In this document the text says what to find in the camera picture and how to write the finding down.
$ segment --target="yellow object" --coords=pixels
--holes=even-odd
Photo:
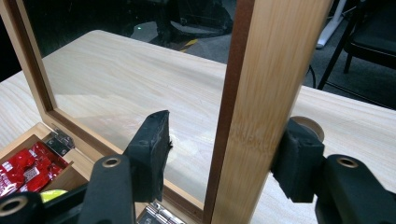
[[[63,189],[52,189],[52,190],[41,192],[40,194],[41,194],[41,199],[43,200],[43,203],[46,203],[54,198],[57,198],[57,197],[63,195],[66,192],[67,191],[63,190]]]

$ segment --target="chair leg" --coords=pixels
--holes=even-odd
[[[335,66],[335,63],[337,62],[337,59],[340,56],[341,51],[343,50],[344,43],[345,42],[340,41],[337,48],[335,49],[335,52],[332,55],[332,58],[330,59],[329,65],[327,65],[326,71],[324,72],[323,77],[318,84],[318,90],[323,90],[324,84],[326,84],[326,81],[329,78],[330,73],[332,72],[332,69]]]
[[[341,54],[341,51],[344,48],[345,43],[347,42],[347,39],[349,35],[351,34],[356,22],[358,19],[361,17],[361,8],[364,6],[365,2],[362,2],[358,5],[356,13],[352,15],[352,18],[350,19],[349,23],[347,24],[347,27],[341,36],[340,42],[337,45],[337,48],[334,51],[334,54],[332,55],[332,58],[330,59],[329,65],[327,65],[326,71],[323,74],[323,78],[320,80],[318,84],[318,90],[323,90],[324,85],[326,84],[327,79],[330,76],[330,73],[332,72],[332,69],[335,66],[335,63],[337,62],[338,57]]]
[[[349,72],[350,63],[352,62],[352,55],[348,54],[346,58],[346,66],[344,67],[344,74]]]

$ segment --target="black chair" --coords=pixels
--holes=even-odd
[[[323,90],[324,85],[328,84],[372,104],[381,105],[327,81],[343,49],[348,53],[344,73],[348,72],[352,57],[396,69],[396,0],[361,0],[358,3],[318,84],[318,90]]]

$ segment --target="light wood tabletop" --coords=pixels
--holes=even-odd
[[[204,199],[225,64],[99,31],[43,61],[57,105],[120,148],[146,115],[170,110],[175,148],[165,176]],[[0,93],[4,147],[41,118],[23,72],[3,81]],[[322,127],[326,156],[355,157],[396,191],[395,111],[302,87],[292,115]],[[291,203],[269,175],[252,223],[316,223],[314,205]]]

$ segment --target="dark floor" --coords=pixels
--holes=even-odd
[[[156,21],[159,19],[158,15],[163,15],[158,9],[158,5],[141,5],[140,3],[142,1],[132,0],[125,1],[124,3],[120,2],[110,7],[106,4],[98,4],[97,2],[86,1],[84,4],[77,5],[71,0],[60,0],[56,6],[52,6],[51,4],[41,6],[37,1],[26,0],[25,3],[30,4],[27,8],[28,11],[31,11],[30,16],[33,20],[32,24],[35,26],[34,30],[38,33],[36,37],[38,37],[37,41],[42,56],[48,55],[73,39],[88,33],[90,30],[101,29],[141,41],[163,45],[170,49],[183,50],[186,53],[216,62],[227,63],[231,35],[227,34],[230,27],[227,27],[229,24],[226,21],[228,17],[233,18],[236,0],[223,0],[222,7],[219,7],[221,6],[219,4],[217,4],[217,7],[203,7],[204,2],[208,1],[196,1],[195,4],[197,5],[191,6],[189,4],[194,3],[194,1],[170,0],[170,3],[172,3],[172,9],[170,9],[172,16],[165,16],[170,17],[174,28],[172,28],[173,33],[168,36],[171,41],[165,43],[158,37],[159,23],[156,23]],[[175,9],[177,7],[184,7],[184,12],[180,8],[178,10]],[[197,17],[198,19],[190,19],[187,22],[187,26],[181,26],[180,18],[183,13],[185,13],[186,9],[192,10],[192,8],[201,9],[200,12],[196,12],[195,14],[199,14],[205,10],[206,16],[209,15],[215,18],[217,23],[210,23],[213,21],[197,21],[199,19]],[[323,49],[317,49],[315,51],[311,65],[315,71],[317,83],[320,81],[332,57],[346,24],[347,21],[343,21],[327,45]],[[193,39],[197,39],[197,42],[185,46]],[[343,52],[332,71],[329,79],[331,82],[378,101],[384,106],[396,108],[395,70],[354,59],[349,73],[343,74],[345,60],[346,54]],[[312,87],[312,80],[312,74],[307,74],[304,85]],[[326,85],[324,90],[362,100],[344,91],[332,88],[329,85]]]

